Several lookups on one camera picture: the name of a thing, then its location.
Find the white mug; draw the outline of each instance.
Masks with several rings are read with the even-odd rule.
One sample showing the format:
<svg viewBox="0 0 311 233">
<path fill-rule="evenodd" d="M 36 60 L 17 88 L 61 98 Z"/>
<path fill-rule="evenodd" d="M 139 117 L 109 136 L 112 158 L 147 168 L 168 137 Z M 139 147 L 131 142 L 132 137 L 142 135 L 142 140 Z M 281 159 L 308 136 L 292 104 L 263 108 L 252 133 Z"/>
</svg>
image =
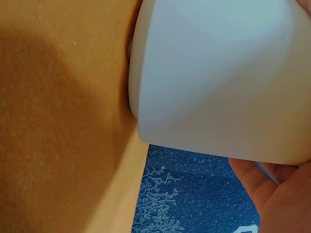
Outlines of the white mug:
<svg viewBox="0 0 311 233">
<path fill-rule="evenodd" d="M 295 0 L 144 0 L 129 97 L 151 144 L 311 159 L 311 20 Z"/>
</svg>

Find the white coral pattern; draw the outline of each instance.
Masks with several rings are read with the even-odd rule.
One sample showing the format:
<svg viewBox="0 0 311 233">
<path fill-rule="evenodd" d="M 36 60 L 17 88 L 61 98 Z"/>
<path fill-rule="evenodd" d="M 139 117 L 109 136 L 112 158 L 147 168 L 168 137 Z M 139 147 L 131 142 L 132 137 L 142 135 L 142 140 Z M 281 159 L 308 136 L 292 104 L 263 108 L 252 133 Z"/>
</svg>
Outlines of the white coral pattern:
<svg viewBox="0 0 311 233">
<path fill-rule="evenodd" d="M 169 172 L 164 176 L 164 167 L 160 170 L 146 168 L 139 190 L 137 209 L 133 222 L 132 233 L 182 233 L 180 226 L 168 214 L 171 206 L 176 206 L 174 197 L 178 195 L 176 188 L 172 192 L 161 192 L 161 186 L 176 182 Z"/>
</svg>

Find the tan surface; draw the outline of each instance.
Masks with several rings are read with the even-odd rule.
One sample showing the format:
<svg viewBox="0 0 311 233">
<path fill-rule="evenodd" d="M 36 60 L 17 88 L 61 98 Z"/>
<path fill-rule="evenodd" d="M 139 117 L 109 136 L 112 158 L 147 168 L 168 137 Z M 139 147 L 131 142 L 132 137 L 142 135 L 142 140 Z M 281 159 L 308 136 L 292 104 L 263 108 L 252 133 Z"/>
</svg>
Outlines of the tan surface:
<svg viewBox="0 0 311 233">
<path fill-rule="evenodd" d="M 0 232 L 130 232 L 136 0 L 0 1 Z"/>
</svg>

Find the skin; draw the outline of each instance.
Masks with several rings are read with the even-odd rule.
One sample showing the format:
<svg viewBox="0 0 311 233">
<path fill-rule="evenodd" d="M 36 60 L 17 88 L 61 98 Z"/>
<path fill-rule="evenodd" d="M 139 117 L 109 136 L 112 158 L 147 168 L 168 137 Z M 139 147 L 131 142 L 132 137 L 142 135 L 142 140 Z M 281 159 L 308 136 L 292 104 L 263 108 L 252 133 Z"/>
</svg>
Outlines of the skin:
<svg viewBox="0 0 311 233">
<path fill-rule="evenodd" d="M 311 0 L 297 0 L 311 13 Z M 311 161 L 301 167 L 229 159 L 260 215 L 259 233 L 311 233 Z"/>
</svg>

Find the blue fabric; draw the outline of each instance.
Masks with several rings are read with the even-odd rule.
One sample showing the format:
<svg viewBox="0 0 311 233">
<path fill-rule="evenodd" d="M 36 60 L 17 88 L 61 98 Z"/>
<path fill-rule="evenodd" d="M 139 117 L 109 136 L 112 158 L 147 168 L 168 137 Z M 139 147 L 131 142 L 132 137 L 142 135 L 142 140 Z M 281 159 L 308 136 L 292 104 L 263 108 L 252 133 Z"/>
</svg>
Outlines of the blue fabric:
<svg viewBox="0 0 311 233">
<path fill-rule="evenodd" d="M 227 158 L 151 145 L 132 233 L 257 233 Z"/>
</svg>

